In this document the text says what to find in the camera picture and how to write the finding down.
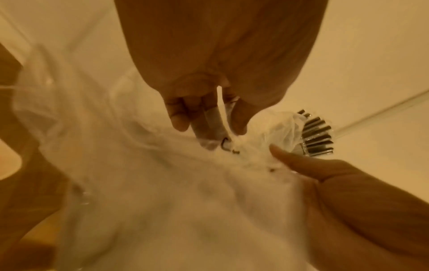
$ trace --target person's left hand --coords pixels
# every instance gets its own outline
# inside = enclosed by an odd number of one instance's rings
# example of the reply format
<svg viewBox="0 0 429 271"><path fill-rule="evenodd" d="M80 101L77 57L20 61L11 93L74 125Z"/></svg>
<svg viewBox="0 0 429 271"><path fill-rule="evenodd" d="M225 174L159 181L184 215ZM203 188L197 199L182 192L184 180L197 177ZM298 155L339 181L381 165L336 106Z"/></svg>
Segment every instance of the person's left hand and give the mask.
<svg viewBox="0 0 429 271"><path fill-rule="evenodd" d="M216 88L238 135L279 102L316 39L327 0L116 0L131 56L172 125L225 138Z"/></svg>

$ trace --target white plastic bag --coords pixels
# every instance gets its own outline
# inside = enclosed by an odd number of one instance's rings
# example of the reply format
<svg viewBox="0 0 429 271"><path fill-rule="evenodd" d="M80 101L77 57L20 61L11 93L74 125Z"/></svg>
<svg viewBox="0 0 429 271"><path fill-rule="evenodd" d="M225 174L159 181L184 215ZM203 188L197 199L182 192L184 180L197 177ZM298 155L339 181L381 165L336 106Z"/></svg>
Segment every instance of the white plastic bag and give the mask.
<svg viewBox="0 0 429 271"><path fill-rule="evenodd" d="M301 187L268 153L293 149L302 119L261 115L239 155L208 151L132 74L106 91L38 47L19 76L17 116L72 181L57 270L305 270Z"/></svg>

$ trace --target clear plastic bag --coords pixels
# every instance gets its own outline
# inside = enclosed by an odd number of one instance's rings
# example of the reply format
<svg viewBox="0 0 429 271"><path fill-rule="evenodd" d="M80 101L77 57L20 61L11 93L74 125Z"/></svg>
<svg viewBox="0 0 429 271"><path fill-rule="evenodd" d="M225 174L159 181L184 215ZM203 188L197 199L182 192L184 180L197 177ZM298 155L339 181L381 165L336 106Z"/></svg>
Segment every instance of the clear plastic bag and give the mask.
<svg viewBox="0 0 429 271"><path fill-rule="evenodd" d="M301 186L268 153L299 142L299 115L265 112L232 139L239 155L208 151L135 71L107 91L43 47L13 109L72 183L58 271L306 269Z"/></svg>

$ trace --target crumpled plastic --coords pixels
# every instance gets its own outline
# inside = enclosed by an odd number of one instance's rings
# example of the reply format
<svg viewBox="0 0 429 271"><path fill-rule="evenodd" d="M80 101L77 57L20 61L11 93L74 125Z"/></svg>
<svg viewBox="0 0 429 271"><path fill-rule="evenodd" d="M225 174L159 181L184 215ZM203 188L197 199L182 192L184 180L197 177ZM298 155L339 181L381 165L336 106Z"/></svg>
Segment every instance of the crumpled plastic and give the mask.
<svg viewBox="0 0 429 271"><path fill-rule="evenodd" d="M58 271L306 269L301 185L268 151L299 143L301 116L266 111L232 137L239 155L208 151L136 71L105 90L41 46L15 89L17 117L71 181Z"/></svg>

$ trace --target transparent plastic wrap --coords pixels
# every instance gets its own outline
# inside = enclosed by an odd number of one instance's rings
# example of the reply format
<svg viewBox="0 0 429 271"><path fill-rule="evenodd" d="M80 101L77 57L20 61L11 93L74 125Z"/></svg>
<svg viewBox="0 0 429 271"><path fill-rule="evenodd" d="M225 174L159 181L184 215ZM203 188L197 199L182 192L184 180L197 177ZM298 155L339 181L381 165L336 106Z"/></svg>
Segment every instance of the transparent plastic wrap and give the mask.
<svg viewBox="0 0 429 271"><path fill-rule="evenodd" d="M300 183L268 151L294 148L301 116L261 113L236 155L174 131L136 71L107 91L38 47L15 89L16 115L71 180L58 271L307 268Z"/></svg>

